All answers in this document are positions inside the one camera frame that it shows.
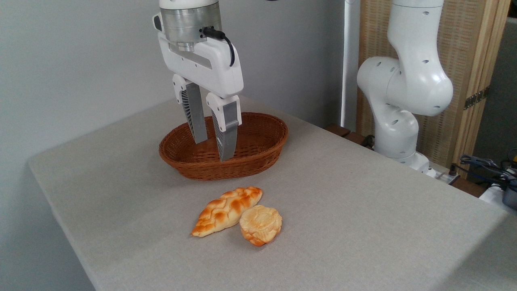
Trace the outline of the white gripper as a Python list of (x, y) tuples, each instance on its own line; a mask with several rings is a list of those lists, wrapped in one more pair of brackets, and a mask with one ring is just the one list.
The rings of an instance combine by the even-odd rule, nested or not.
[(182, 106), (196, 144), (208, 139), (200, 87), (210, 91), (206, 101), (212, 110), (212, 120), (220, 162), (233, 158), (237, 142), (237, 128), (242, 125), (240, 94), (244, 88), (240, 59), (234, 48), (231, 66), (230, 47), (225, 40), (206, 37), (205, 25), (190, 27), (186, 44), (166, 37), (166, 26), (161, 13), (154, 15), (153, 24), (163, 60), (174, 72), (173, 85), (176, 101)]

